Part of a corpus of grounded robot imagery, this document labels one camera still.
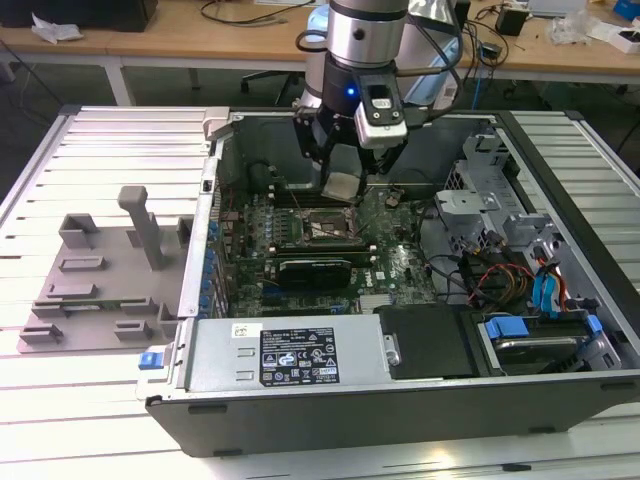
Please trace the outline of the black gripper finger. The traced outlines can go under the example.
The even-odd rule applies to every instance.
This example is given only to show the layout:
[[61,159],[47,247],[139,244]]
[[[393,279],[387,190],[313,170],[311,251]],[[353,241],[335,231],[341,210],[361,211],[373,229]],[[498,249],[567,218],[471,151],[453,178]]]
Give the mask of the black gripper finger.
[[319,185],[324,187],[334,148],[334,122],[322,108],[299,108],[293,126],[302,155],[320,168]]
[[364,194],[367,188],[367,178],[369,175],[385,175],[392,169],[407,144],[408,140],[405,139],[402,143],[385,149],[383,155],[379,159],[375,157],[375,153],[372,149],[365,149],[363,147],[357,148],[358,157],[361,163],[361,174],[357,190],[358,195]]

